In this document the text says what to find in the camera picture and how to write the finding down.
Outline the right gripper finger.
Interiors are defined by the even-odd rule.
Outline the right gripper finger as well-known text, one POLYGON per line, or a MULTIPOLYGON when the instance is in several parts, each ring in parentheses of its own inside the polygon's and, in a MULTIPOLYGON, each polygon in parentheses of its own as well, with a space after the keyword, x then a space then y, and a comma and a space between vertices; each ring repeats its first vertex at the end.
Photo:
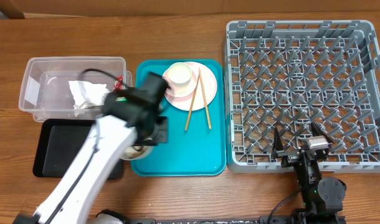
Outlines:
POLYGON ((283 152, 284 151, 283 144, 282 144, 282 141, 280 139, 280 134, 279 134, 277 128, 274 128, 272 151, 276 151, 276 152, 283 152))
POLYGON ((333 144, 333 140, 314 121, 311 122, 311 133, 314 137, 323 136, 329 144, 333 144))

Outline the red snack wrapper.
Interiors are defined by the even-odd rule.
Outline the red snack wrapper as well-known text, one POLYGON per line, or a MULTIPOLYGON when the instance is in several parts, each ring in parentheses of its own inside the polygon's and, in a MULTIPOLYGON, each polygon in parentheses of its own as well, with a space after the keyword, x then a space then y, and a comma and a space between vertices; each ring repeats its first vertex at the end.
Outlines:
POLYGON ((124 87, 125 87, 125 84, 123 82, 123 76, 118 76, 115 80, 113 91, 123 90, 124 87))

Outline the grey bowl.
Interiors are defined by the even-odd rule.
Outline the grey bowl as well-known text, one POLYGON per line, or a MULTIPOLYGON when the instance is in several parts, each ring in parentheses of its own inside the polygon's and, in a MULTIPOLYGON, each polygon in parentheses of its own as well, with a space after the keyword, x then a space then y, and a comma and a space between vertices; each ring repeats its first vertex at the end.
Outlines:
POLYGON ((120 158, 125 161, 144 159, 152 150, 153 146, 130 146, 123 151, 120 158))

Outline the white napkin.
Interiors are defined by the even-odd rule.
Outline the white napkin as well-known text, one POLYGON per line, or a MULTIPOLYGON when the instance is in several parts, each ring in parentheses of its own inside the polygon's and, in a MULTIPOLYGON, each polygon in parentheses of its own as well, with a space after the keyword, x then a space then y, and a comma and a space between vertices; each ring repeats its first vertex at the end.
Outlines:
POLYGON ((102 106, 110 90, 106 84, 94 84, 87 81, 69 81, 74 98, 74 114, 84 114, 86 109, 102 106))

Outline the wooden chopstick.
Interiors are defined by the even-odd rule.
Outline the wooden chopstick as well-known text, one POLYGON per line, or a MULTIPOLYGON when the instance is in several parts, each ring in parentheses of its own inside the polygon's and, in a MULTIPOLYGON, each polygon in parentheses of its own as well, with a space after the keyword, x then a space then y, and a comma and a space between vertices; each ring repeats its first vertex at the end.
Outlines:
POLYGON ((189 111, 188 111, 188 116, 187 116, 186 125, 185 125, 185 129, 184 129, 185 131, 188 130, 188 126, 189 126, 189 122, 190 122, 190 119, 191 119, 192 109, 193 109, 193 105, 194 105, 194 101, 195 101, 197 87, 198 87, 198 83, 199 83, 200 77, 201 77, 201 71, 199 69, 199 71, 198 71, 198 77, 197 77, 197 80, 196 80, 196 86, 195 86, 195 89, 193 91, 192 100, 191 100, 191 104, 190 104, 189 111))
POLYGON ((208 109, 208 103, 207 103, 207 99, 206 99, 206 93, 205 93, 204 84, 203 84, 203 80, 202 80, 201 68, 199 68, 199 77, 198 78, 199 78, 199 82, 201 85, 201 91, 202 91, 202 97, 203 97, 204 107, 205 107, 205 111, 206 111, 206 118, 207 118, 208 127, 209 127, 209 129, 212 129, 211 119, 210 119, 209 109, 208 109))

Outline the pale green paper cup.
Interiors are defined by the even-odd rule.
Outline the pale green paper cup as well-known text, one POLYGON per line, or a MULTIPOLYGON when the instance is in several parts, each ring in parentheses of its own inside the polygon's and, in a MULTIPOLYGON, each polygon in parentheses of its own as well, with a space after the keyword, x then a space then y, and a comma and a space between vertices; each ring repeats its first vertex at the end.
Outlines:
POLYGON ((184 62, 176 62, 168 68, 168 78, 175 85, 187 85, 191 77, 192 70, 184 62))

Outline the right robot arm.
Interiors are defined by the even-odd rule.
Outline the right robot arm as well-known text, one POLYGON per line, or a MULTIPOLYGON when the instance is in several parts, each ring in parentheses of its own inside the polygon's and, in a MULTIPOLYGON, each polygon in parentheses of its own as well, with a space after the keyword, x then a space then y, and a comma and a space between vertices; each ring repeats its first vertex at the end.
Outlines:
POLYGON ((343 209, 347 186, 334 177, 322 177, 319 161, 328 158, 333 140, 316 123, 311 123, 312 136, 297 151, 287 152, 283 148, 277 129, 271 156, 281 159, 283 168, 295 171, 299 190, 283 199, 270 212, 267 223, 345 223, 345 217, 338 216, 343 209), (274 213, 288 200, 302 195, 303 208, 296 208, 289 217, 276 217, 274 213))

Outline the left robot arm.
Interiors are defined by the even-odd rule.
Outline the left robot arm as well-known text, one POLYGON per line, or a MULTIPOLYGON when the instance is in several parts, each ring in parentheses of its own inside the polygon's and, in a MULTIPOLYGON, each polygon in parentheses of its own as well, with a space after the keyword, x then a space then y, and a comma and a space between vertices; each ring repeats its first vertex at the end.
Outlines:
POLYGON ((165 91, 141 87, 109 93, 102 116, 54 191, 32 216, 18 214, 14 223, 85 223, 117 162, 143 159, 158 144, 165 91))

